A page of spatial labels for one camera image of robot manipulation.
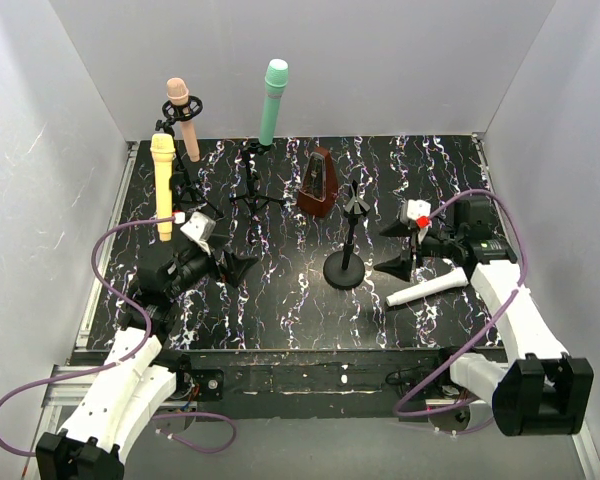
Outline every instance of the black marble table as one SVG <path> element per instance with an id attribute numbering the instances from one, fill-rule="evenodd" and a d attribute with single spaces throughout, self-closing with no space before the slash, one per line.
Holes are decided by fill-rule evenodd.
<path id="1" fill-rule="evenodd" d="M 420 198 L 434 207 L 468 188 L 488 187 L 477 151 L 468 136 L 347 137 L 276 139 L 266 157 L 256 159 L 262 193 L 292 204 L 308 156 L 320 145 L 331 150 L 340 197 L 324 219 L 295 206 L 271 204 L 250 226 L 246 207 L 231 206 L 230 194 L 245 189 L 239 149 L 243 140 L 202 140 L 203 156 L 191 164 L 209 199 L 226 218 L 217 231 L 231 237 L 231 248 L 261 261 L 233 289 L 204 279 L 178 300 L 179 320 L 171 347 L 179 349 L 396 349 L 461 345 L 484 325 L 488 313 L 471 287 L 456 289 L 387 311 L 384 298 L 407 283 L 374 272 L 372 265 L 396 256 L 399 239 L 380 230 L 392 222 L 403 199 Z M 322 276 L 325 258 L 341 248 L 347 232 L 341 216 L 348 182 L 360 182 L 371 205 L 358 226 L 356 252 L 367 266 L 362 285 L 351 292 L 330 288 Z M 140 143 L 121 222 L 155 213 L 153 163 L 149 142 Z M 247 242 L 248 230 L 256 239 Z M 139 246 L 156 241 L 155 228 L 121 232 L 113 244 L 106 277 L 125 290 L 134 276 Z M 428 279 L 450 270 L 430 260 L 417 271 Z M 98 300 L 88 349 L 107 349 L 115 332 L 120 302 L 103 291 Z M 497 343 L 490 332 L 481 345 Z"/>

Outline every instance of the white wall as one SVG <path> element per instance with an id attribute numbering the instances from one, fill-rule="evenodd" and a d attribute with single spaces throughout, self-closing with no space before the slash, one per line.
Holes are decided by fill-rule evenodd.
<path id="1" fill-rule="evenodd" d="M 600 0 L 558 0 L 486 136 L 496 190 L 530 251 L 547 323 L 595 379 L 600 454 Z"/>
<path id="2" fill-rule="evenodd" d="M 51 0 L 127 140 L 181 76 L 203 138 L 256 135 L 271 58 L 276 134 L 485 131 L 555 0 Z"/>
<path id="3" fill-rule="evenodd" d="M 47 0 L 0 0 L 0 397 L 69 356 L 126 145 Z M 44 388 L 0 432 L 31 447 Z M 24 459 L 0 449 L 0 479 Z"/>

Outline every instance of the gray floor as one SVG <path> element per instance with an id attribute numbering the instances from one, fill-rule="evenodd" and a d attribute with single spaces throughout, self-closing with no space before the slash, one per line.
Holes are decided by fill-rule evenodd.
<path id="1" fill-rule="evenodd" d="M 506 438 L 495 426 L 451 439 L 392 419 L 245 420 L 227 451 L 201 455 L 147 428 L 125 479 L 582 479 L 570 437 Z M 184 434 L 212 446 L 229 427 L 198 423 Z"/>

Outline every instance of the brown metronome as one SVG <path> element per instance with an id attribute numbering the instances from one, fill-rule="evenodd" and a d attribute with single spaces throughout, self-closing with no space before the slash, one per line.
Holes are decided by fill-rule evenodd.
<path id="1" fill-rule="evenodd" d="M 298 192 L 298 207 L 316 217 L 325 217 L 338 196 L 338 178 L 329 150 L 316 147 L 309 156 L 302 187 Z"/>

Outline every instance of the microphone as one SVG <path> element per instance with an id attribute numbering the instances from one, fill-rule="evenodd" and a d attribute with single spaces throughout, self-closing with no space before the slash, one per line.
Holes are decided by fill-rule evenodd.
<path id="1" fill-rule="evenodd" d="M 170 78 L 167 82 L 167 97 L 169 101 L 177 107 L 189 104 L 189 89 L 181 78 Z M 200 161 L 200 149 L 198 148 L 198 137 L 196 130 L 193 127 L 193 120 L 179 122 L 184 146 L 187 149 L 189 158 L 192 162 Z"/>
<path id="2" fill-rule="evenodd" d="M 151 137 L 151 156 L 155 167 L 156 176 L 156 211 L 157 218 L 169 218 L 173 214 L 171 198 L 171 180 L 173 157 L 176 148 L 173 145 L 173 137 L 166 133 L 155 133 Z M 171 240 L 173 229 L 172 222 L 158 224 L 158 233 L 161 242 Z"/>
<path id="3" fill-rule="evenodd" d="M 462 268 L 456 268 L 442 275 L 441 277 L 428 280 L 426 282 L 419 283 L 413 287 L 405 288 L 387 297 L 387 306 L 395 307 L 396 305 L 402 305 L 403 303 L 409 303 L 419 298 L 426 297 L 427 295 L 433 295 L 434 293 L 440 293 L 450 288 L 455 287 L 466 287 L 469 285 L 467 276 L 464 274 Z"/>
<path id="4" fill-rule="evenodd" d="M 267 94 L 262 107 L 262 121 L 260 122 L 260 137 L 258 141 L 264 146 L 273 142 L 273 133 L 278 120 L 280 98 L 289 81 L 289 65 L 284 60 L 274 59 L 269 62 L 267 74 L 264 77 L 264 88 Z"/>

